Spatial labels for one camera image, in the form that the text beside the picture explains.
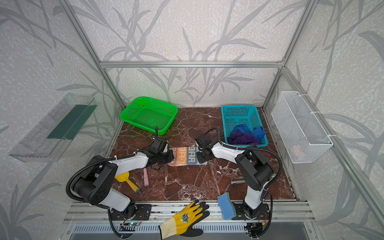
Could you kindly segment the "teal plastic basket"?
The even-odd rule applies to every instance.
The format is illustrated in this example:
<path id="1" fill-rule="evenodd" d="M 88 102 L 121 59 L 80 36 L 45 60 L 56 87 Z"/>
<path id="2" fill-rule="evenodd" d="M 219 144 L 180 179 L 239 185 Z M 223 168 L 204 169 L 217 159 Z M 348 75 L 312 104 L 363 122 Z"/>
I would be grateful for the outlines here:
<path id="1" fill-rule="evenodd" d="M 225 143 L 237 147 L 254 144 L 266 147 L 268 139 L 255 106 L 227 105 L 221 107 Z"/>

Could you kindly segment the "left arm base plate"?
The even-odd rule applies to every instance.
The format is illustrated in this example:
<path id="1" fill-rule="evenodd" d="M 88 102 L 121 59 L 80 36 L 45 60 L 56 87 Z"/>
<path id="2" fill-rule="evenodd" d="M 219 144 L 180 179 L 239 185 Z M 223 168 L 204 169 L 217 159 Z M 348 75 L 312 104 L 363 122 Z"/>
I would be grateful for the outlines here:
<path id="1" fill-rule="evenodd" d="M 152 210 L 151 204 L 136 204 L 135 209 L 129 206 L 125 212 L 119 212 L 115 209 L 111 210 L 112 221 L 148 221 Z"/>

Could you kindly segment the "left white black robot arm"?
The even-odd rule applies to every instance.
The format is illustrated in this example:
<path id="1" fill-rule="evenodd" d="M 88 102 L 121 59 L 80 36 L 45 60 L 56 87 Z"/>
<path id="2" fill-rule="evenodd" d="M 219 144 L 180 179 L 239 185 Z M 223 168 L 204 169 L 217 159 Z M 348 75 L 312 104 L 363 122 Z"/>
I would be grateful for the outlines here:
<path id="1" fill-rule="evenodd" d="M 85 167 L 70 177 L 66 193 L 72 200 L 114 210 L 129 218 L 137 212 L 136 203 L 113 189 L 116 177 L 153 165 L 166 165 L 173 160 L 174 153 L 169 148 L 169 142 L 156 135 L 149 145 L 133 154 L 113 158 L 94 156 Z"/>

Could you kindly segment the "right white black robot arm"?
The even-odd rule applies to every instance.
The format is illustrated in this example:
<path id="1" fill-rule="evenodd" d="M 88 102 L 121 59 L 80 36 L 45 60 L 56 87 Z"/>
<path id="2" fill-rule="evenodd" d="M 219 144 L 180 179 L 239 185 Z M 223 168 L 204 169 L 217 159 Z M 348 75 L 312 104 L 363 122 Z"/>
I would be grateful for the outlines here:
<path id="1" fill-rule="evenodd" d="M 195 142 L 199 150 L 197 152 L 199 163 L 224 159 L 237 165 L 248 185 L 244 208 L 250 213 L 259 210 L 267 197 L 267 190 L 283 172 L 283 162 L 279 155 L 257 146 L 228 145 L 221 141 L 220 136 L 214 141 L 206 133 L 197 136 Z"/>

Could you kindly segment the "rabbit print towel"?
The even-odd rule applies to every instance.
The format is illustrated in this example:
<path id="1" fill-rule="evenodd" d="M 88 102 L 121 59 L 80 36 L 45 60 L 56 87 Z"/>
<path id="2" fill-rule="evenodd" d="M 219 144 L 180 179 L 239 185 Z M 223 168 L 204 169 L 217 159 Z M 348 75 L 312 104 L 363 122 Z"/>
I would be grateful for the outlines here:
<path id="1" fill-rule="evenodd" d="M 201 166 L 207 163 L 199 163 L 197 159 L 198 147 L 183 147 L 183 148 L 171 148 L 174 154 L 174 160 L 168 165 L 170 167 L 182 167 L 182 166 Z"/>

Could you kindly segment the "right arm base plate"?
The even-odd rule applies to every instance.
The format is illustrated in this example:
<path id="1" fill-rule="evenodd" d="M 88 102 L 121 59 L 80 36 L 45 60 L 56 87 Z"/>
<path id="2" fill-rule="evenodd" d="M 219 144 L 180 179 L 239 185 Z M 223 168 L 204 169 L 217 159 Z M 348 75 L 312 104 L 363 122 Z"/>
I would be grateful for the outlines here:
<path id="1" fill-rule="evenodd" d="M 234 203 L 236 214 L 231 220 L 257 220 L 266 222 L 270 219 L 271 210 L 268 204 L 261 203 L 256 209 L 251 209 L 245 203 Z"/>

